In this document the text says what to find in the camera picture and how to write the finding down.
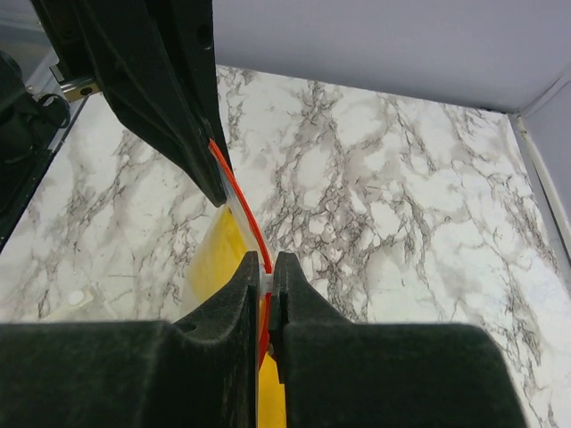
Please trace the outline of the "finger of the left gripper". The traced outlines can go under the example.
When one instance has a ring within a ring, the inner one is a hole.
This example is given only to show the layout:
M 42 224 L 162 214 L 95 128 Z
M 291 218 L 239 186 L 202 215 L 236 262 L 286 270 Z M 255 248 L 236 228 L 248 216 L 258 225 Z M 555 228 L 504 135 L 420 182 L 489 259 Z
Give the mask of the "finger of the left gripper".
M 152 1 L 36 1 L 65 77 L 91 76 L 120 123 L 177 165 L 215 206 L 209 133 L 170 63 Z
M 209 138 L 229 158 L 219 114 L 219 92 L 211 1 L 151 2 L 151 15 L 160 31 L 170 63 L 192 98 Z

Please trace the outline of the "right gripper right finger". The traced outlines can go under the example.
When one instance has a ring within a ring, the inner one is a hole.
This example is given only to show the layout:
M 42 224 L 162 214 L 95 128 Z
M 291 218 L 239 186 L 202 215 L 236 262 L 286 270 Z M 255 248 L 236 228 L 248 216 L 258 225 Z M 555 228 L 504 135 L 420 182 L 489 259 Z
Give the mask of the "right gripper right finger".
M 523 427 L 501 352 L 465 324 L 356 324 L 277 257 L 270 340 L 291 427 Z

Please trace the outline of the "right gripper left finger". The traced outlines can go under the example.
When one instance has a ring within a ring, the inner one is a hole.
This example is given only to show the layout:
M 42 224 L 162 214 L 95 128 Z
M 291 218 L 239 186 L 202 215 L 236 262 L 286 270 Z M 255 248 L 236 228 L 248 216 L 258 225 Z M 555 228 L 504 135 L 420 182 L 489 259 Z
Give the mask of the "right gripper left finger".
M 260 267 L 175 323 L 4 324 L 4 427 L 253 427 Z

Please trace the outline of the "red zipper clear bag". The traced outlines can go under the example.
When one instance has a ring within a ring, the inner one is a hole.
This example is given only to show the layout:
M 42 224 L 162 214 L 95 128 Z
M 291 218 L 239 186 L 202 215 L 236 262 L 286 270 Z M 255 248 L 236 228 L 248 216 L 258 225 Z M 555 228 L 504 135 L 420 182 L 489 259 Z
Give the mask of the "red zipper clear bag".
M 261 276 L 258 357 L 258 426 L 286 426 L 285 387 L 279 382 L 277 363 L 269 355 L 270 279 L 273 259 L 255 216 L 226 158 L 214 140 L 209 151 L 216 161 L 226 202 L 217 209 L 186 272 L 184 306 L 190 298 L 200 303 L 219 291 L 236 272 L 248 251 L 258 254 Z

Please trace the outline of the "yellow pear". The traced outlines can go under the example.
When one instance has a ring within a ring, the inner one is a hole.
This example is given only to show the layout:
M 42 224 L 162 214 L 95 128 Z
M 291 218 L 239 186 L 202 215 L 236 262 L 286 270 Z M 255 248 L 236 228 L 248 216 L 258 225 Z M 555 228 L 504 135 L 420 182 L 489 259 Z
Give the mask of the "yellow pear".
M 221 289 L 249 250 L 231 209 L 220 208 L 189 263 L 181 311 L 190 312 Z M 279 382 L 277 363 L 269 354 L 259 371 L 258 426 L 286 426 L 285 386 Z

